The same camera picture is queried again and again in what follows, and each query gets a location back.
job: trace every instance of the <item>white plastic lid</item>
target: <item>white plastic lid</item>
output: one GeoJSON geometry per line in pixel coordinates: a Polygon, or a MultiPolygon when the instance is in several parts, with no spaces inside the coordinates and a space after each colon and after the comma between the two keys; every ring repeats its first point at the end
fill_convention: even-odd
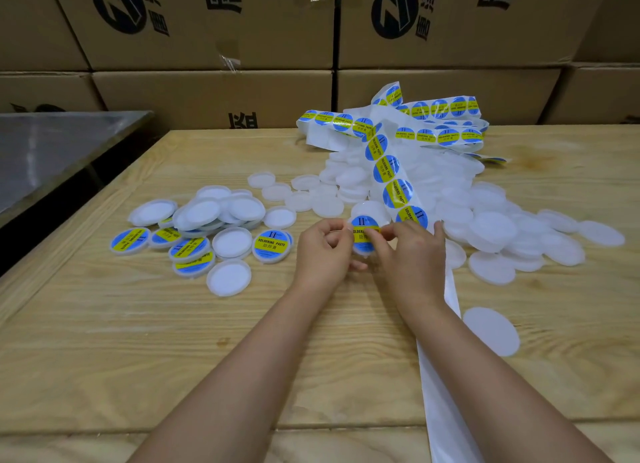
{"type": "Polygon", "coordinates": [[[449,269],[458,269],[464,265],[467,260],[467,253],[452,240],[445,239],[444,247],[446,249],[446,265],[449,269]]]}
{"type": "Polygon", "coordinates": [[[135,254],[147,247],[151,232],[146,227],[128,228],[111,241],[111,252],[117,256],[135,254]]]}
{"type": "Polygon", "coordinates": [[[270,171],[261,171],[260,173],[254,173],[247,178],[249,186],[251,188],[267,188],[268,186],[276,183],[276,175],[270,171]]]}
{"type": "Polygon", "coordinates": [[[516,279],[516,269],[500,254],[474,252],[469,257],[469,270],[482,281],[505,286],[516,279]]]}
{"type": "Polygon", "coordinates": [[[298,215],[288,207],[273,207],[267,210],[262,220],[269,228],[287,228],[296,223],[298,215]]]}
{"type": "Polygon", "coordinates": [[[311,190],[320,184],[318,175],[301,175],[291,180],[291,186],[296,190],[311,190]]]}
{"type": "Polygon", "coordinates": [[[580,222],[578,232],[585,239],[608,247],[620,246],[625,243],[623,234],[619,233],[615,228],[600,222],[591,220],[580,222]]]}
{"type": "Polygon", "coordinates": [[[224,185],[207,185],[196,192],[196,198],[225,198],[230,194],[231,190],[224,185]]]}
{"type": "Polygon", "coordinates": [[[339,217],[344,212],[344,203],[335,196],[317,195],[311,201],[314,212],[325,218],[339,217]]]}
{"type": "Polygon", "coordinates": [[[291,195],[291,186],[286,183],[274,183],[262,189],[262,198],[268,201],[282,201],[291,195]]]}
{"type": "Polygon", "coordinates": [[[261,220],[267,211],[262,202],[252,196],[235,198],[228,207],[231,215],[247,222],[261,220]]]}
{"type": "Polygon", "coordinates": [[[311,194],[306,191],[293,192],[291,196],[287,197],[284,204],[296,212],[306,212],[311,210],[311,194]]]}
{"type": "Polygon", "coordinates": [[[173,272],[188,279],[195,279],[208,273],[216,262],[213,252],[207,252],[204,256],[198,257],[190,263],[179,263],[173,265],[173,272]]]}
{"type": "Polygon", "coordinates": [[[207,275],[207,287],[216,296],[234,296],[251,282],[251,268],[244,261],[224,261],[207,275]]]}
{"type": "Polygon", "coordinates": [[[211,223],[220,216],[220,204],[214,198],[197,198],[187,203],[173,218],[178,230],[193,230],[211,223]]]}
{"type": "Polygon", "coordinates": [[[232,259],[251,249],[251,232],[242,227],[222,230],[213,237],[212,246],[216,256],[232,259]]]}
{"type": "Polygon", "coordinates": [[[153,225],[170,217],[178,208],[173,200],[151,200],[129,214],[129,222],[135,226],[153,225]]]}

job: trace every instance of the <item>metal table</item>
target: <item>metal table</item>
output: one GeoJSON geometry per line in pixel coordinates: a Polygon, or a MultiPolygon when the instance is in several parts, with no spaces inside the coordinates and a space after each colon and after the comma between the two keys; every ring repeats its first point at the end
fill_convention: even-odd
{"type": "Polygon", "coordinates": [[[0,114],[0,227],[152,116],[151,111],[0,114]]]}

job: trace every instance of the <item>sticker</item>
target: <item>sticker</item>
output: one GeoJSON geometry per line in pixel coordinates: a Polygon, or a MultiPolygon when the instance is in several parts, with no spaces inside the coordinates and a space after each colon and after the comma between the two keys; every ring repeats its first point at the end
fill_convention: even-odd
{"type": "Polygon", "coordinates": [[[163,228],[157,230],[151,241],[156,244],[166,244],[167,242],[173,242],[180,238],[180,233],[173,227],[163,228]]]}
{"type": "Polygon", "coordinates": [[[316,123],[320,126],[329,124],[331,121],[333,121],[333,112],[320,112],[316,116],[316,123]]]}
{"type": "Polygon", "coordinates": [[[436,136],[431,129],[420,129],[416,135],[416,139],[423,143],[435,143],[436,136]]]}
{"type": "Polygon", "coordinates": [[[389,208],[404,207],[412,196],[413,187],[407,180],[393,180],[382,192],[382,199],[389,208]]]}
{"type": "Polygon", "coordinates": [[[467,110],[467,100],[464,97],[456,97],[451,101],[450,110],[453,117],[460,117],[467,110]]]}
{"type": "Polygon", "coordinates": [[[127,250],[140,247],[147,242],[149,231],[146,228],[132,228],[118,234],[111,241],[111,248],[118,252],[126,252],[127,250]]]}
{"type": "Polygon", "coordinates": [[[362,141],[369,141],[369,138],[373,136],[373,121],[366,117],[356,119],[353,124],[353,134],[362,138],[362,141]]]}
{"type": "Polygon", "coordinates": [[[171,257],[175,257],[176,259],[185,259],[203,250],[207,243],[209,243],[209,240],[204,237],[190,239],[173,246],[169,253],[171,257]]]}
{"type": "Polygon", "coordinates": [[[420,207],[416,207],[414,205],[407,205],[405,208],[398,212],[396,222],[404,222],[405,220],[419,223],[424,228],[427,228],[429,226],[429,218],[427,217],[427,213],[420,207]]]}
{"type": "Polygon", "coordinates": [[[350,114],[340,114],[333,120],[333,128],[338,132],[346,131],[353,124],[353,116],[350,114]]]}
{"type": "Polygon", "coordinates": [[[213,252],[207,252],[204,256],[196,259],[195,261],[191,261],[190,263],[176,264],[175,268],[183,273],[193,273],[202,271],[211,261],[213,261],[213,252]]]}
{"type": "Polygon", "coordinates": [[[460,139],[460,133],[455,129],[444,129],[438,135],[438,144],[442,146],[451,146],[460,139]]]}
{"type": "Polygon", "coordinates": [[[400,170],[400,163],[395,156],[383,156],[373,168],[373,177],[378,183],[386,183],[396,177],[400,170]]]}
{"type": "Polygon", "coordinates": [[[298,119],[298,120],[302,121],[302,122],[309,122],[311,119],[316,117],[317,113],[318,113],[318,111],[314,111],[313,109],[311,109],[310,111],[307,111],[304,114],[302,114],[300,116],[300,119],[298,119]]]}
{"type": "Polygon", "coordinates": [[[267,230],[253,241],[255,254],[263,259],[281,256],[289,247],[289,236],[279,230],[267,230]]]}
{"type": "Polygon", "coordinates": [[[380,232],[378,222],[367,215],[360,215],[354,218],[351,221],[351,224],[353,225],[353,246],[360,252],[364,252],[366,254],[373,252],[373,244],[367,237],[367,234],[364,233],[364,229],[373,228],[380,232]]]}
{"type": "Polygon", "coordinates": [[[396,138],[397,139],[415,139],[415,133],[411,128],[399,127],[396,130],[396,138]]]}
{"type": "Polygon", "coordinates": [[[387,151],[388,144],[389,141],[387,140],[387,136],[379,134],[369,141],[369,144],[367,144],[367,148],[364,151],[364,156],[369,161],[375,161],[380,158],[385,151],[387,151]]]}

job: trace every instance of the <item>plastic lid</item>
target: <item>plastic lid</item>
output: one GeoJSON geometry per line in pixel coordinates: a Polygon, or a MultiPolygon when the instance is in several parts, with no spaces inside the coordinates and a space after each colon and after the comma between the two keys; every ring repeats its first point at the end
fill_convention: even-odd
{"type": "Polygon", "coordinates": [[[247,222],[261,220],[267,211],[262,202],[252,196],[236,198],[229,203],[228,207],[231,215],[247,222]]]}
{"type": "Polygon", "coordinates": [[[146,227],[129,228],[111,241],[111,251],[117,256],[128,256],[147,246],[151,232],[146,227]]]}
{"type": "Polygon", "coordinates": [[[464,265],[467,260],[467,253],[452,240],[445,239],[444,247],[446,249],[446,265],[449,269],[458,269],[464,265]]]}
{"type": "Polygon", "coordinates": [[[291,251],[291,234],[281,230],[265,230],[253,241],[253,255],[264,264],[279,263],[291,251]]]}
{"type": "Polygon", "coordinates": [[[198,257],[190,263],[179,263],[173,265],[173,272],[179,276],[194,279],[208,273],[215,264],[216,256],[213,252],[207,252],[204,256],[198,257]]]}
{"type": "Polygon", "coordinates": [[[344,212],[344,203],[335,196],[322,194],[313,197],[311,208],[321,217],[339,217],[344,212]]]}
{"type": "Polygon", "coordinates": [[[173,218],[173,224],[179,230],[193,230],[213,222],[220,213],[220,204],[215,199],[197,198],[180,210],[180,213],[173,218]]]}
{"type": "Polygon", "coordinates": [[[311,190],[320,184],[318,175],[301,175],[291,180],[291,186],[296,190],[311,190]]]}
{"type": "Polygon", "coordinates": [[[169,249],[180,242],[182,236],[176,228],[166,227],[151,234],[149,247],[151,249],[169,249]]]}
{"type": "Polygon", "coordinates": [[[262,189],[262,198],[268,201],[282,201],[291,195],[291,186],[285,183],[274,183],[262,189]]]}
{"type": "Polygon", "coordinates": [[[148,201],[129,214],[129,222],[139,227],[153,225],[170,217],[177,208],[173,200],[148,201]]]}
{"type": "Polygon", "coordinates": [[[474,307],[465,311],[462,321],[496,355],[509,357],[520,348],[516,328],[497,311],[474,307]]]}
{"type": "Polygon", "coordinates": [[[207,287],[216,296],[234,296],[251,282],[251,268],[244,261],[224,261],[207,275],[207,287]]]}
{"type": "Polygon", "coordinates": [[[575,239],[560,233],[542,234],[545,255],[564,266],[575,266],[584,262],[584,249],[575,239]]]}
{"type": "Polygon", "coordinates": [[[580,222],[578,232],[585,239],[609,247],[619,246],[625,243],[625,236],[615,228],[600,222],[585,220],[580,222]]]}
{"type": "Polygon", "coordinates": [[[284,201],[284,204],[296,212],[306,212],[311,210],[311,194],[306,191],[294,192],[284,201]]]}
{"type": "Polygon", "coordinates": [[[516,269],[500,254],[474,252],[469,257],[469,270],[482,281],[505,286],[516,279],[516,269]]]}
{"type": "Polygon", "coordinates": [[[190,263],[210,251],[211,245],[205,237],[182,240],[169,249],[169,259],[174,263],[190,263]]]}
{"type": "Polygon", "coordinates": [[[203,186],[196,192],[196,198],[225,198],[231,190],[224,185],[203,186]]]}
{"type": "Polygon", "coordinates": [[[545,258],[542,256],[522,257],[508,251],[503,251],[501,254],[517,271],[532,273],[545,265],[545,258]]]}
{"type": "Polygon", "coordinates": [[[219,257],[231,259],[251,249],[251,232],[242,227],[231,227],[217,233],[213,238],[213,251],[219,257]]]}

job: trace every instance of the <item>labeled lid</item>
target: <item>labeled lid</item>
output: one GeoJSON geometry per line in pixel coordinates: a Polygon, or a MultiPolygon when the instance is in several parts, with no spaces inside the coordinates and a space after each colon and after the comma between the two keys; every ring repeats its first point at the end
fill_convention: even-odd
{"type": "Polygon", "coordinates": [[[111,241],[111,251],[117,256],[128,256],[147,246],[151,232],[146,227],[128,228],[111,241]]]}
{"type": "Polygon", "coordinates": [[[251,268],[244,261],[224,261],[207,275],[207,286],[216,296],[234,296],[251,282],[251,268]]]}
{"type": "Polygon", "coordinates": [[[245,228],[231,227],[217,233],[211,244],[217,256],[232,259],[251,249],[252,240],[245,228]]]}
{"type": "Polygon", "coordinates": [[[129,222],[144,227],[159,223],[170,217],[178,208],[173,200],[152,200],[140,205],[129,214],[129,222]]]}
{"type": "Polygon", "coordinates": [[[262,220],[269,228],[287,228],[296,223],[298,216],[288,207],[273,207],[267,210],[262,220]]]}

